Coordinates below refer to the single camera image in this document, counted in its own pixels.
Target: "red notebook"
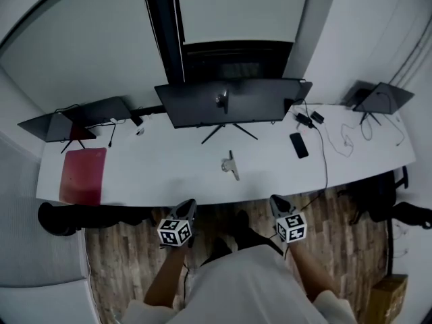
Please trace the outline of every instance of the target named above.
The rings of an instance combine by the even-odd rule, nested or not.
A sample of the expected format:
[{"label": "red notebook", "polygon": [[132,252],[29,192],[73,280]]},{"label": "red notebook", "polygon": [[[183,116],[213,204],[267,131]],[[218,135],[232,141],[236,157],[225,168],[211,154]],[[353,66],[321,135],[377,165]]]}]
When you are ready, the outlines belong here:
[{"label": "red notebook", "polygon": [[66,153],[60,183],[61,202],[92,206],[101,204],[106,155],[106,148],[85,148]]}]

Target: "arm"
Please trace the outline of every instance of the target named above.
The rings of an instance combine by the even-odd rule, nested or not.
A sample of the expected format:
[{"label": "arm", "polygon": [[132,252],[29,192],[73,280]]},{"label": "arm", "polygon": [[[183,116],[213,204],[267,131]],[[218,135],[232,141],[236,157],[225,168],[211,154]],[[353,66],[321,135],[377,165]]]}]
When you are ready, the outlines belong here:
[{"label": "arm", "polygon": [[172,308],[188,244],[172,248],[144,297],[151,306]]},{"label": "arm", "polygon": [[303,243],[291,243],[290,250],[311,302],[314,302],[317,296],[325,290],[330,290],[338,296],[339,292],[336,290],[334,280],[320,262],[309,253]]}]

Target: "person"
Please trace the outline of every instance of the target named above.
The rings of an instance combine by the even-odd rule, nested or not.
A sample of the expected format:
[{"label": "person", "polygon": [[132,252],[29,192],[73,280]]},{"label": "person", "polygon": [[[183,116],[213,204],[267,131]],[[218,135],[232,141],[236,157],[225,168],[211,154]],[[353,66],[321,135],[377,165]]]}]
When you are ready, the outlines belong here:
[{"label": "person", "polygon": [[306,293],[286,267],[282,251],[249,228],[240,211],[230,232],[238,245],[232,253],[218,238],[213,253],[198,269],[180,312],[172,309],[187,244],[167,255],[144,303],[133,300],[122,324],[351,324],[356,319],[347,300],[338,298],[331,276],[301,242],[290,244]]}]

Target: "cardboard box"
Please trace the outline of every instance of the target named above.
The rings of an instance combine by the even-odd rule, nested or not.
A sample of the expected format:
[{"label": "cardboard box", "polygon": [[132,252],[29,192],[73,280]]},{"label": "cardboard box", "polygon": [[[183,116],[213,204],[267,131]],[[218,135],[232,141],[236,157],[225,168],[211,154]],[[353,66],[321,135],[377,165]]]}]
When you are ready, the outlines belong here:
[{"label": "cardboard box", "polygon": [[371,289],[366,323],[390,324],[400,313],[404,303],[407,275],[384,277]]}]

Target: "monitor stand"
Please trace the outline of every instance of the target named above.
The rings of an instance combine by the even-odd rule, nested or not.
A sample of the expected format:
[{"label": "monitor stand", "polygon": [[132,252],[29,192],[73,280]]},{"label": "monitor stand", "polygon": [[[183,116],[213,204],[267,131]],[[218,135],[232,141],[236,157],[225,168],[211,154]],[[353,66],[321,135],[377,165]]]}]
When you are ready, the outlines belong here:
[{"label": "monitor stand", "polygon": [[[69,145],[71,145],[72,142],[73,142],[73,140],[70,140],[70,141],[68,142],[68,144],[67,144],[67,145],[64,147],[64,149],[61,151],[61,154],[64,153],[64,151],[68,148]],[[81,140],[78,140],[78,139],[77,139],[77,142],[79,142],[79,143],[81,144],[81,146],[82,146],[83,149],[86,148],[86,147],[81,143]]]},{"label": "monitor stand", "polygon": [[362,120],[360,121],[360,125],[363,123],[363,121],[368,117],[368,115],[370,115],[371,117],[373,117],[373,119],[378,123],[378,125],[382,126],[379,121],[377,120],[377,118],[372,114],[372,113],[364,113]]},{"label": "monitor stand", "polygon": [[[238,124],[232,124],[233,126],[237,127],[240,131],[243,131],[247,135],[251,136],[252,138],[258,140],[256,136],[251,134],[250,132],[246,131],[243,127],[240,127]],[[217,126],[202,142],[201,144],[204,144],[206,141],[208,141],[217,131],[219,131],[222,127],[225,127],[225,124]]]}]

